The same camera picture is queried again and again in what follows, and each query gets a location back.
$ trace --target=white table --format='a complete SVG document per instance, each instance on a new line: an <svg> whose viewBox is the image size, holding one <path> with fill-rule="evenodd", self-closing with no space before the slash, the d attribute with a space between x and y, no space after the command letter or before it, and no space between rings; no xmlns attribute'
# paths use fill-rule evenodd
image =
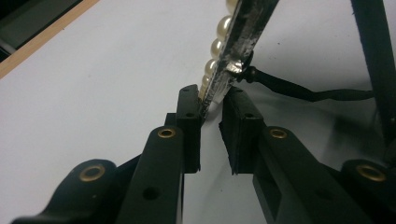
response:
<svg viewBox="0 0 396 224"><path fill-rule="evenodd" d="M385 3L396 43L396 2ZM222 0L102 0L2 78L0 223L39 213L83 161L140 154L179 89L201 83L226 14ZM371 89L349 1L280 1L252 64L313 91ZM325 164L381 155L374 100L311 104L237 86ZM202 128L202 171L186 177L184 223L264 223L252 176L231 175L220 112Z"/></svg>

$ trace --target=wooden edge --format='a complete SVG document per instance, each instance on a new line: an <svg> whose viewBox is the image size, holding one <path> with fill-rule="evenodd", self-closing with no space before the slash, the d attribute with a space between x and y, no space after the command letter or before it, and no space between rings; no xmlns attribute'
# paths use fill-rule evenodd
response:
<svg viewBox="0 0 396 224"><path fill-rule="evenodd" d="M99 0L82 0L78 5L66 12L59 20L55 21L40 34L35 36L15 53L0 63L0 79L5 77L12 69L30 57L36 50L41 48L51 38L56 36L64 27L77 17L82 15Z"/></svg>

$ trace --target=hole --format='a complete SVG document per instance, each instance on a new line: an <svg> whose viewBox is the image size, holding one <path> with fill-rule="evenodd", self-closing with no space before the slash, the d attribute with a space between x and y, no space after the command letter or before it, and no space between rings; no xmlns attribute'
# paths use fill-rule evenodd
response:
<svg viewBox="0 0 396 224"><path fill-rule="evenodd" d="M175 130L173 129L162 129L158 132L158 136L161 138L170 138L176 135Z"/></svg>
<svg viewBox="0 0 396 224"><path fill-rule="evenodd" d="M333 196L332 193L329 192L326 189L316 189L315 193L318 195L319 198L326 200L326 201L332 201L333 200Z"/></svg>
<svg viewBox="0 0 396 224"><path fill-rule="evenodd" d="M105 170L102 164L88 166L79 174L79 179L83 182L97 180L105 174Z"/></svg>
<svg viewBox="0 0 396 224"><path fill-rule="evenodd" d="M376 182L382 182L387 179L384 173L382 173L381 171L379 171L378 169L374 168L371 165L367 165L367 164L358 165L356 167L356 170L360 175Z"/></svg>
<svg viewBox="0 0 396 224"><path fill-rule="evenodd" d="M270 134L274 138L286 138L288 136L287 133L285 133L284 131L282 131L280 129L271 129Z"/></svg>
<svg viewBox="0 0 396 224"><path fill-rule="evenodd" d="M160 197L160 195L160 189L158 188L146 188L143 191L143 197L149 201L156 200L158 197Z"/></svg>

